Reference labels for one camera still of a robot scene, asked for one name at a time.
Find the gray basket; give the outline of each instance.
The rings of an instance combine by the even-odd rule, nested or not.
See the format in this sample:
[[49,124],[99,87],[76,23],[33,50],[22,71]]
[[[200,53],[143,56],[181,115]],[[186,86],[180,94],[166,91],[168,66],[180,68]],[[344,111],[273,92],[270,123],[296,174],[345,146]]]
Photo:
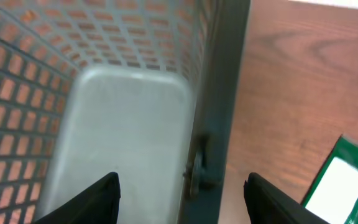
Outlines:
[[248,10],[0,0],[0,223],[30,223],[111,171],[119,223],[216,223]]

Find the perforated basket wall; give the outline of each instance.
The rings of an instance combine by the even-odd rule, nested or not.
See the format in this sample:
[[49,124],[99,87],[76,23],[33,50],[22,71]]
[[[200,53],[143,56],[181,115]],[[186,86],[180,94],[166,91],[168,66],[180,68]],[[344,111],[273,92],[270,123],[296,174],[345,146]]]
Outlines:
[[0,0],[0,223],[29,223],[71,84],[104,63],[195,89],[212,0]]

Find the wooden surface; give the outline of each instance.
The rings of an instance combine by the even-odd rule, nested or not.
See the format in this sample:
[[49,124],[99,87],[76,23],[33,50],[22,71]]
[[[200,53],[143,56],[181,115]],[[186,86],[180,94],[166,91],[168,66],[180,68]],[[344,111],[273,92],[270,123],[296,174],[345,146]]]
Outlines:
[[250,172],[300,202],[342,133],[358,141],[358,10],[253,1],[219,223],[249,223]]

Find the green and white object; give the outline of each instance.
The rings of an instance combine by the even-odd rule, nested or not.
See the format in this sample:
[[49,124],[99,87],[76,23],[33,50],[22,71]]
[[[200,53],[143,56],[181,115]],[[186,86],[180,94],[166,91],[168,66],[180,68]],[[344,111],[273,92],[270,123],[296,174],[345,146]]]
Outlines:
[[358,224],[358,145],[340,137],[303,205],[332,224]]

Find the wooden table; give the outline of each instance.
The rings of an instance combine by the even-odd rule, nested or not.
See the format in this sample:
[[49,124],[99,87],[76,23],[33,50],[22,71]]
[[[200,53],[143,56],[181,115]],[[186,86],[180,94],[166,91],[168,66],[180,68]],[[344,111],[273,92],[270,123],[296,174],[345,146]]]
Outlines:
[[358,10],[254,0],[219,223],[249,223],[250,172],[300,202],[342,133],[358,141]]

